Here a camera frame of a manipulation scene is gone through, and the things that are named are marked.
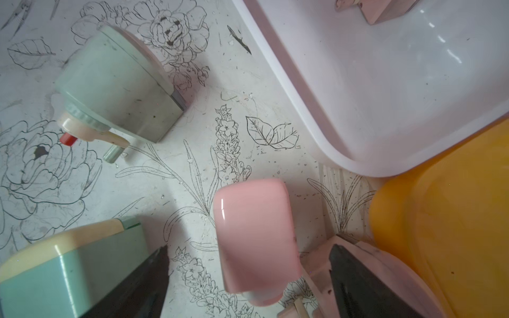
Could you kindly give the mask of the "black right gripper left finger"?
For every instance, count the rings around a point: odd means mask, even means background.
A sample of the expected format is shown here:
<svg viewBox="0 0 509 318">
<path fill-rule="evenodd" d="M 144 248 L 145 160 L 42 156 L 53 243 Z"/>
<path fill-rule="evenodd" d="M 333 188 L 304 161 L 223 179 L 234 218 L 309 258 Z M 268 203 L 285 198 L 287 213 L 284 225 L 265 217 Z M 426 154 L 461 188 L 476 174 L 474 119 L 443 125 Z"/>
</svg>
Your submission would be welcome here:
<svg viewBox="0 0 509 318">
<path fill-rule="evenodd" d="M 83 317 L 160 317 L 168 284 L 168 247 L 162 246 Z"/>
</svg>

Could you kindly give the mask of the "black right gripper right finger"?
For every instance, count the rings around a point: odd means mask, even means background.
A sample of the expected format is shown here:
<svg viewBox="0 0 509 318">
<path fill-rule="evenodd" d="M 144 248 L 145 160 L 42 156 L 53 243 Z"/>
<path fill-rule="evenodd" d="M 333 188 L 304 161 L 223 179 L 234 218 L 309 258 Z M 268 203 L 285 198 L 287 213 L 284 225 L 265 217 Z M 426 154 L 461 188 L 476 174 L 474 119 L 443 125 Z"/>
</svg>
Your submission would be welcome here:
<svg viewBox="0 0 509 318">
<path fill-rule="evenodd" d="M 341 317 L 421 317 L 344 246 L 329 255 L 330 277 Z"/>
</svg>

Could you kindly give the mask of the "pink sharpener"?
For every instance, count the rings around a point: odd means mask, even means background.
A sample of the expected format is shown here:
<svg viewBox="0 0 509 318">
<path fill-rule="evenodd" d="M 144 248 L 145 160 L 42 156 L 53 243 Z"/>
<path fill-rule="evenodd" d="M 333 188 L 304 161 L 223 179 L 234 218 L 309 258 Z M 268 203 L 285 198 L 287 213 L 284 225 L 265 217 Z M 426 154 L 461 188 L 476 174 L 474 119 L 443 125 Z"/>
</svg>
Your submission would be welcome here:
<svg viewBox="0 0 509 318">
<path fill-rule="evenodd" d="M 395 19 L 408 13 L 418 0 L 337 0 L 335 9 L 344 11 L 358 7 L 370 25 Z"/>
<path fill-rule="evenodd" d="M 278 303 L 302 275 L 290 197 L 280 179 L 249 180 L 213 199 L 225 291 L 258 307 Z"/>
<path fill-rule="evenodd" d="M 338 234 L 303 261 L 310 297 L 289 298 L 279 317 L 445 317 L 433 291 L 403 261 Z"/>
</svg>

